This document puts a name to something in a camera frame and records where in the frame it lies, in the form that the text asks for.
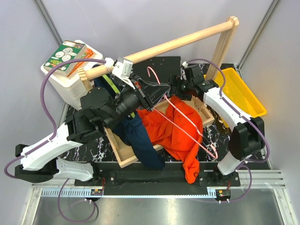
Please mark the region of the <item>pink wire hanger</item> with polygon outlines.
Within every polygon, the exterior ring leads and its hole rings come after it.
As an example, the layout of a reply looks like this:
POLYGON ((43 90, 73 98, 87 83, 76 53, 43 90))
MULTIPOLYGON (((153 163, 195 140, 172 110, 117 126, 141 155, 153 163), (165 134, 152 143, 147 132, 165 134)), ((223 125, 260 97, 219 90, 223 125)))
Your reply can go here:
MULTIPOLYGON (((152 67, 147 67, 147 74, 148 77, 151 77, 150 75, 150 71, 153 73, 153 75, 155 76, 155 79, 157 81, 158 84, 160 83, 160 80, 158 78, 158 75, 156 74, 156 72, 154 71, 154 69, 152 67)), ((168 98, 167 95, 164 94, 163 98, 169 103, 169 105, 171 105, 177 112, 179 112, 197 131, 197 133, 201 136, 204 137, 201 133, 200 130, 198 129, 198 127, 196 126, 196 124, 189 119, 179 108, 177 108, 168 98)), ((162 115, 165 119, 167 119, 169 122, 171 122, 175 127, 177 127, 178 129, 180 129, 182 132, 184 132, 191 140, 193 140, 198 146, 200 146, 206 153, 208 153, 213 159, 217 160, 218 159, 218 152, 216 150, 216 148, 211 144, 210 147, 213 150, 213 153, 211 153, 207 148, 205 148, 202 144, 200 144, 196 139, 194 139, 187 131, 185 131, 184 129, 182 129, 180 126, 178 126, 177 124, 175 124, 173 121, 171 121, 170 119, 168 119, 165 115, 163 115, 160 111, 158 111, 156 108, 153 108, 155 111, 157 111, 160 115, 162 115)))

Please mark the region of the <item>navy blue shorts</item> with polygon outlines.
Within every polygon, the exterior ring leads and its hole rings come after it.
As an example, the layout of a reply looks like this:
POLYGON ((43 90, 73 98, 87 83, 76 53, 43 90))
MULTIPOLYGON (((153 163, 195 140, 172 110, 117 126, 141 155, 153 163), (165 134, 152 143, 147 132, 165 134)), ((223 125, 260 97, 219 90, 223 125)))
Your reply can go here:
MULTIPOLYGON (((94 79, 95 86, 97 88, 101 87, 106 89, 99 82, 99 78, 94 79)), ((143 125, 142 119, 137 110, 123 118, 118 124, 116 124, 115 127, 111 128, 111 130, 126 145, 132 147, 134 154, 145 167, 156 170, 164 168, 165 161, 153 148, 147 130, 143 125)))

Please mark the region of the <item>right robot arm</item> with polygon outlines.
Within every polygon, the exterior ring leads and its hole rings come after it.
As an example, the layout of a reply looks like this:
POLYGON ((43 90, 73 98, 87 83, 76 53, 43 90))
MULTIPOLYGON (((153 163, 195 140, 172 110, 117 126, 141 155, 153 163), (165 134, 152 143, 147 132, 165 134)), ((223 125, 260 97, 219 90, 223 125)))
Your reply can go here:
POLYGON ((191 65, 183 68, 186 78, 171 75, 168 83, 171 95, 182 100, 190 100, 192 96, 199 98, 210 106, 229 126, 231 136, 228 143, 228 153, 218 162, 209 178, 219 186, 225 185, 233 173, 246 162, 251 162, 251 156, 263 148, 270 155, 270 147, 265 138, 264 121, 261 117, 253 117, 242 110, 224 92, 227 78, 223 70, 219 70, 223 78, 217 83, 203 75, 199 66, 191 65))

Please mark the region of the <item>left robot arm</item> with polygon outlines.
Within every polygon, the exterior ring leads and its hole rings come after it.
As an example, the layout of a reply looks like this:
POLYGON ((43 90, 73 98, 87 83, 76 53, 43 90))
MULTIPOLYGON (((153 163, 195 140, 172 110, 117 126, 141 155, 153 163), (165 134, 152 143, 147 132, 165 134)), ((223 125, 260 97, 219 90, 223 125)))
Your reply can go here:
POLYGON ((136 75, 130 83, 133 87, 126 85, 116 98, 105 88, 91 89, 80 99, 81 110, 67 117, 55 133, 31 146, 17 145, 15 154, 21 163, 15 167, 15 177, 31 183, 60 177, 97 185, 101 174, 92 164, 68 162, 59 155, 96 139, 106 128, 115 128, 139 107, 152 109, 170 89, 166 83, 146 82, 136 75))

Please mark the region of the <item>lime green hanger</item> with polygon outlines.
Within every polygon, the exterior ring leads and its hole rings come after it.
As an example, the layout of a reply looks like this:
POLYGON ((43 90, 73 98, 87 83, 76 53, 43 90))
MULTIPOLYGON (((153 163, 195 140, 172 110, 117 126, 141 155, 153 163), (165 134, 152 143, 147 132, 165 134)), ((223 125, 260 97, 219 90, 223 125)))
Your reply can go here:
POLYGON ((113 99, 120 95, 120 87, 116 85, 108 75, 103 75, 99 78, 101 85, 106 88, 113 99))

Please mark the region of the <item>orange shorts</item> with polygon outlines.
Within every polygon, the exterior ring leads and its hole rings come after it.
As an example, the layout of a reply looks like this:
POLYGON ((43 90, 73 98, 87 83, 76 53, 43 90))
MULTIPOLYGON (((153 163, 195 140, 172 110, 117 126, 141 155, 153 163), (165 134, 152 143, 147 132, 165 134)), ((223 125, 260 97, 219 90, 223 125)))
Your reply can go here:
POLYGON ((137 112, 152 144, 163 146, 172 157, 183 162, 187 183, 194 183, 200 171, 200 164, 196 159, 199 145, 194 140, 202 142, 202 136, 194 126, 171 105, 167 107, 165 116, 145 109, 137 112))

